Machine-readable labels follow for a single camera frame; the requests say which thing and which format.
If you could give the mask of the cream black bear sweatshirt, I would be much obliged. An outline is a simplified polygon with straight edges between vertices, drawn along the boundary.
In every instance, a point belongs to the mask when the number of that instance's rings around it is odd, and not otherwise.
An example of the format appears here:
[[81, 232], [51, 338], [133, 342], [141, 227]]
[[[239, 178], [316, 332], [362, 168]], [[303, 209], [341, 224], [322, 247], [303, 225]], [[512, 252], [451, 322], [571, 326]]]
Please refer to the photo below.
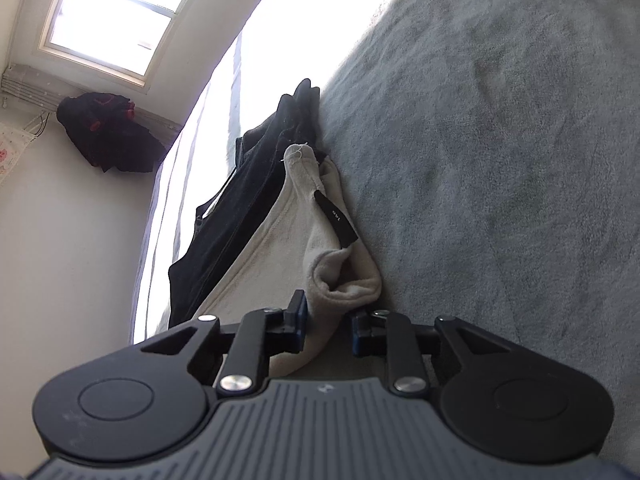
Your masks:
[[337, 166], [317, 148], [319, 98], [304, 79], [242, 136], [234, 173], [198, 207], [191, 243], [168, 271], [168, 327], [204, 314], [238, 322], [258, 308], [283, 308], [302, 290], [303, 350], [272, 358], [274, 376], [295, 374], [318, 358], [342, 318], [382, 290]]

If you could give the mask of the grey bed sheet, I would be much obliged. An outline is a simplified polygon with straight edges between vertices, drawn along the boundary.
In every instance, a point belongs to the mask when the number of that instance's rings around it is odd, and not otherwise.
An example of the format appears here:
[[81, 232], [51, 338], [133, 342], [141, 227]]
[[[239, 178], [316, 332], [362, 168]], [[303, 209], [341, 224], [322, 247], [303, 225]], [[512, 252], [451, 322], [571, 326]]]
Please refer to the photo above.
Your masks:
[[639, 465], [639, 0], [262, 0], [157, 175], [134, 340], [236, 139], [309, 79], [383, 304], [600, 380]]

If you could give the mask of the dark clothes hanging on wall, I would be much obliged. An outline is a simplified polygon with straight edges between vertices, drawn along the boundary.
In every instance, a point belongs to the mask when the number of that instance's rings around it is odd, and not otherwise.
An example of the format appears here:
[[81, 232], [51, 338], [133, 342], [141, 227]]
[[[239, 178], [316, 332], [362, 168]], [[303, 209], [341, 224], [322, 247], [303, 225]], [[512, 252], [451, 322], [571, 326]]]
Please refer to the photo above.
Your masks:
[[134, 102], [111, 93], [65, 98], [56, 109], [56, 119], [91, 166], [148, 174], [160, 166], [167, 150], [134, 116]]

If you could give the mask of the window with pale frame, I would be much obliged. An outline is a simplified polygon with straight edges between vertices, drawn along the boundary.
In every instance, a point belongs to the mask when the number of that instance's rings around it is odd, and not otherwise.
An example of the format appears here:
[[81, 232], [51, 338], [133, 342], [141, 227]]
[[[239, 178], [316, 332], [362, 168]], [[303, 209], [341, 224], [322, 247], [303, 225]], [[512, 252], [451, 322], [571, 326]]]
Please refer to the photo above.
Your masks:
[[35, 51], [145, 91], [189, 0], [32, 0]]

